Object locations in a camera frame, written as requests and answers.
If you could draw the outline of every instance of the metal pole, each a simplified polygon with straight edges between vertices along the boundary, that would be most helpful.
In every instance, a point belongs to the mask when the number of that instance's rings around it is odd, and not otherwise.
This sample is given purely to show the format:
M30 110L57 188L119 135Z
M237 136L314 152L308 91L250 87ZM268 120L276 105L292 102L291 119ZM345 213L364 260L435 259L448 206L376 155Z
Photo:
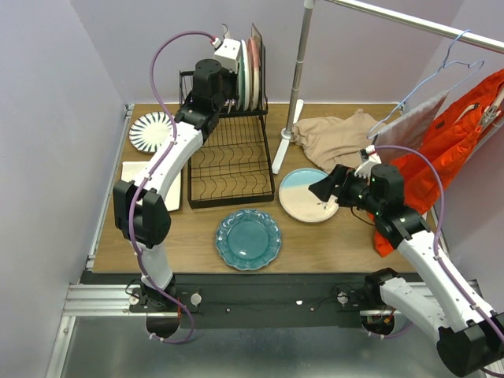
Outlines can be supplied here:
M292 81L291 100L289 101L289 113L287 116L287 126L285 133L292 134L294 113L299 95L299 83L301 82L302 64L305 60L306 43L308 42L309 24L312 20L313 0L305 0L305 13L302 17L301 37L299 37L298 57L296 58L296 68L294 70L294 80Z
M359 2L356 0L325 0L325 1L331 2L338 6L344 6L346 8L358 10L360 12L369 13L374 16L382 17L387 20L412 26L414 28L430 32L432 34L441 35L443 37L451 39L454 39L463 32L463 30L452 28L450 26L438 24L436 22L424 20L422 18L414 16L409 16L404 13L395 12L394 10L381 8L379 6L372 6L371 4L366 4L365 2ZM497 41L495 39L482 37L481 35L468 32L465 33L459 39L459 41L467 43L469 45L482 47L485 50L494 51L495 53L504 54L504 42Z

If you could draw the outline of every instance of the dish rack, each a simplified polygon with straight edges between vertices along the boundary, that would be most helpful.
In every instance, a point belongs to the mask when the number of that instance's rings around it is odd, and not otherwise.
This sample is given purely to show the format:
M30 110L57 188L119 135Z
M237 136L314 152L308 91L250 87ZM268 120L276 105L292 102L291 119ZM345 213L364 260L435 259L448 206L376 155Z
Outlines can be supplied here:
M180 105L192 88L194 71L180 72ZM187 163L187 199L192 209L272 201L266 115L265 47L261 45L261 80L256 110L225 106L219 124Z

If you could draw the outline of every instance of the horizontal metal rod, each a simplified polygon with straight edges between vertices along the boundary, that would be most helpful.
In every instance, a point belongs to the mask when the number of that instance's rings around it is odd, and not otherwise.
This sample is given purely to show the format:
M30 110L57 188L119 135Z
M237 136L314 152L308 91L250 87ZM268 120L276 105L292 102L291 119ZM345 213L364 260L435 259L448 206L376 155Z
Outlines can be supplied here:
M429 20L424 20L419 17L409 16L404 13L395 12L394 10L373 6L365 2L358 2L356 0L325 0L338 6L358 10L360 12L372 14L378 17L385 18L400 24L409 25L413 28L424 30L429 33L441 35L450 39L455 39L463 30L452 28L443 24L438 24ZM495 53L504 54L504 42L496 39L491 39L477 35L471 32L465 33L460 39L460 42L469 45L478 46L485 50L494 51Z

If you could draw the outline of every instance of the striped plate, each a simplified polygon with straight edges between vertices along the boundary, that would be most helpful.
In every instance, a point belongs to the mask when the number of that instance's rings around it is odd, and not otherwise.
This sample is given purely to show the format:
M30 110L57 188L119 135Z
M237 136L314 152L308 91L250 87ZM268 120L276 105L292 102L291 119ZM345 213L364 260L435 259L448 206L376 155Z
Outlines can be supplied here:
M129 140L142 152L154 154L166 138L173 135L172 123L165 112L141 116L129 130Z

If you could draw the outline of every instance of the gray wall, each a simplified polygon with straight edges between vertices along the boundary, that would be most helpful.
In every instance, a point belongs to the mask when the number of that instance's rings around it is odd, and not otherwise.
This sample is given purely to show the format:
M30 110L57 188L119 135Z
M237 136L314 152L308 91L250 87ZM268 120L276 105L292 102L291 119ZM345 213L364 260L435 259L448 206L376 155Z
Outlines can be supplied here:
M492 9L480 17L482 9ZM501 0L465 0L452 26L471 28L475 33L502 40L504 24L499 16L504 11ZM443 41L422 77L434 72L444 55L449 41ZM456 45L453 59L477 61L485 59L481 71L471 80L450 93L444 109L460 98L491 73L504 69L504 55L491 53L473 46ZM450 88L467 75L467 69L450 69L442 72L431 83L425 84L410 104ZM499 311L504 311L504 132L497 132L467 162L447 191L446 218L443 230L450 253L457 267L468 279L478 279L482 292Z
M123 102L67 0L0 12L0 376L45 375L119 143Z
M261 30L267 46L270 101L288 101L303 0L71 0L113 82L128 102L152 102L148 70L168 37L199 29L235 38ZM451 24L463 0L372 0L378 6ZM319 1L315 7L300 95L307 101L394 102L410 91L441 37ZM212 53L202 37L174 43L160 57L165 101L178 101L178 71Z

